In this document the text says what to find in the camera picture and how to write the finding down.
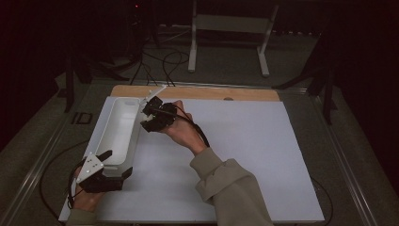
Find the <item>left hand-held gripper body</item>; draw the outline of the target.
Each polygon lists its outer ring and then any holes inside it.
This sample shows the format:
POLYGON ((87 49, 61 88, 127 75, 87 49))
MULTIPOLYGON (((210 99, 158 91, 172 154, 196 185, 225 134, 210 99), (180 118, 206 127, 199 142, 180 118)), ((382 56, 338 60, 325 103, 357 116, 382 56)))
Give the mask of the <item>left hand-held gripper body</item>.
POLYGON ((117 176, 104 175, 104 162, 96 154, 90 153, 76 178, 76 183, 87 193, 101 193, 122 190, 124 181, 117 176))

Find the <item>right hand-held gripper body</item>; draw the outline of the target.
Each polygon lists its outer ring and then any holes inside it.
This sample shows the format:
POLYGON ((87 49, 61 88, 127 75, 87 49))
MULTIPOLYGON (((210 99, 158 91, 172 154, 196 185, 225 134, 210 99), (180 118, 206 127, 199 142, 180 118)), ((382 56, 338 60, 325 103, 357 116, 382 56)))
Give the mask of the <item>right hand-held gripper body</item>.
MULTIPOLYGON (((166 88, 167 86, 163 85, 162 87, 156 90, 151 90, 150 94, 139 102, 140 112, 143 113, 142 112, 143 108, 151 98, 155 96, 158 97, 158 94, 160 94, 166 88)), ((155 132, 160 132, 165 127, 170 126, 172 123, 174 123, 176 118, 177 118, 177 107, 172 103, 163 102, 162 106, 159 109, 155 109, 152 114, 150 115, 144 114, 142 121, 155 121, 157 127, 155 132)))

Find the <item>white plastic storage bin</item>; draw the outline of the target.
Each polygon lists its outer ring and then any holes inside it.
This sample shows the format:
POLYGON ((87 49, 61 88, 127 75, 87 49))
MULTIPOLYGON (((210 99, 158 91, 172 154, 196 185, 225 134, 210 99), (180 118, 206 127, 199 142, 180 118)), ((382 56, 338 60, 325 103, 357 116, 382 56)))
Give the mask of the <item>white plastic storage bin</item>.
POLYGON ((104 174, 121 176, 133 166, 136 144, 143 119, 141 99, 135 97, 107 97, 103 113, 104 129, 96 154, 112 154, 103 161, 104 174))

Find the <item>person's left hand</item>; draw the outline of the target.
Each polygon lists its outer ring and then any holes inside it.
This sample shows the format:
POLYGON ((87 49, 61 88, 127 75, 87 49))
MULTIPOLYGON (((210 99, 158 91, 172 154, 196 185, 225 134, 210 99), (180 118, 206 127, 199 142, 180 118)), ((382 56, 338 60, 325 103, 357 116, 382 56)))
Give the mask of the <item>person's left hand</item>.
POLYGON ((80 185, 76 185, 72 208, 94 213, 103 196, 104 192, 87 193, 80 185))

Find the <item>person's right hand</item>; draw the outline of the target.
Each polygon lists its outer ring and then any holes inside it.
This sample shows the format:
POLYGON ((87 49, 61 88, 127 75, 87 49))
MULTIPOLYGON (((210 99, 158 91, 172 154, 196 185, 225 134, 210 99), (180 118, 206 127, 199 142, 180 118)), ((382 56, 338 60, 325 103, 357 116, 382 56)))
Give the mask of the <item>person's right hand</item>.
POLYGON ((192 124, 192 115, 185 112, 184 104, 181 100, 173 104, 177 107, 178 118, 170 126, 165 127, 162 133, 169 136, 177 144, 190 150, 193 155, 200 154, 207 146, 192 124))

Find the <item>wooden table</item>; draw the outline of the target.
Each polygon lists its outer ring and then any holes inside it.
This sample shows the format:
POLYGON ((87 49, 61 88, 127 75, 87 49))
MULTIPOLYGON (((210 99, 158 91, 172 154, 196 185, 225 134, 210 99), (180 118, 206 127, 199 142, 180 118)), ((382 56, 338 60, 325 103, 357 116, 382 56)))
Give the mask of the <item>wooden table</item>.
MULTIPOLYGON (((127 86, 113 87, 112 97, 143 98, 154 94, 160 87, 127 86)), ((234 101, 267 101, 279 102, 279 95, 271 89, 212 88, 212 87, 165 87, 157 94, 161 99, 201 99, 201 100, 234 100, 234 101)))

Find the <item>black tripod stand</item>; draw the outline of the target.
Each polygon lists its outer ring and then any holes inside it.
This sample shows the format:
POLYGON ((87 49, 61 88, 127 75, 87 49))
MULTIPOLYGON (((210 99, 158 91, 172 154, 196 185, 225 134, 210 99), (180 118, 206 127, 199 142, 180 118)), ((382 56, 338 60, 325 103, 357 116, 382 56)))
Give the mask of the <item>black tripod stand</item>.
POLYGON ((58 93, 66 99, 65 113, 69 113, 74 104, 74 77, 77 76, 81 83, 88 84, 92 80, 91 69, 100 71, 107 77, 118 81, 128 81, 128 78, 119 75, 120 71, 127 70, 133 65, 132 61, 119 66, 106 67, 92 57, 70 48, 65 58, 65 85, 58 93))
POLYGON ((330 47, 330 44, 333 43, 334 39, 326 31, 322 32, 300 75, 280 85, 273 86, 273 89, 283 90, 306 79, 311 79, 306 91, 310 96, 318 96, 323 93, 322 114, 328 124, 331 124, 330 111, 333 107, 334 68, 337 63, 335 48, 330 47))

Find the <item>white table mat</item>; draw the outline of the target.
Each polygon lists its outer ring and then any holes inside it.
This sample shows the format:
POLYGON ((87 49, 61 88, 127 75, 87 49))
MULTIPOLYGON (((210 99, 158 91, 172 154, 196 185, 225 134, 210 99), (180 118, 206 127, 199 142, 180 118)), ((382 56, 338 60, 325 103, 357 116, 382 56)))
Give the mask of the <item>white table mat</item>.
MULTIPOLYGON (((184 108, 223 160, 233 158, 258 180, 276 223, 323 220, 310 175, 286 108, 281 102, 184 100, 184 108)), ((96 153, 103 110, 88 151, 96 153)), ((169 137, 142 131, 133 174, 121 191, 107 193, 97 208, 100 222, 205 223, 215 220, 213 206, 202 201, 190 168, 192 154, 169 137)))

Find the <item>white metal stand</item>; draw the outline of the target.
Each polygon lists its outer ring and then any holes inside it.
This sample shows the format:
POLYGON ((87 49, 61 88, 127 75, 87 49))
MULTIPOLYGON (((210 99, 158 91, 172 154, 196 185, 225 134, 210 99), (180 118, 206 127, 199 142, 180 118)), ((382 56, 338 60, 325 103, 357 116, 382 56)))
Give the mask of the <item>white metal stand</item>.
POLYGON ((193 0, 192 24, 191 24, 191 47, 187 70, 193 73, 197 62, 197 31, 212 30, 223 32, 241 32, 263 34, 263 42, 257 47, 257 56, 263 77, 268 77, 270 71, 266 61, 265 50, 272 34, 272 28, 276 20, 279 5, 273 4, 271 13, 266 18, 224 16, 211 14, 198 14, 198 0, 193 0))

